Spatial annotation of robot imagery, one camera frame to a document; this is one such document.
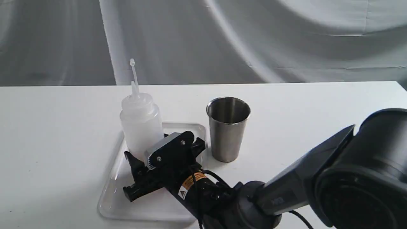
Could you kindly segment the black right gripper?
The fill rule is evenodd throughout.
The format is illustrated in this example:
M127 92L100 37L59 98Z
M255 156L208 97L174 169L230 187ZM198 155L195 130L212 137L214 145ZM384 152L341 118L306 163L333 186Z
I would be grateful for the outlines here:
M190 173L190 169L200 167L197 157L205 148L203 139L185 131L165 134L164 139L146 151L146 162L125 151L134 180L131 186L123 187L126 198L133 202L161 188L174 189L176 183Z

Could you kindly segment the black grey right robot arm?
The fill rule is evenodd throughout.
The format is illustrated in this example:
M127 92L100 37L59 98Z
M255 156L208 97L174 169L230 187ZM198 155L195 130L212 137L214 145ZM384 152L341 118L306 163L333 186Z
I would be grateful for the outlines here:
M379 110L356 134L354 125L342 129L269 182L231 187L196 161L204 140L174 132L147 152L147 165L124 152L134 184L123 191L132 202L165 188L201 229L274 229L286 212L312 228L296 211L307 205L327 227L405 229L406 135L405 109Z

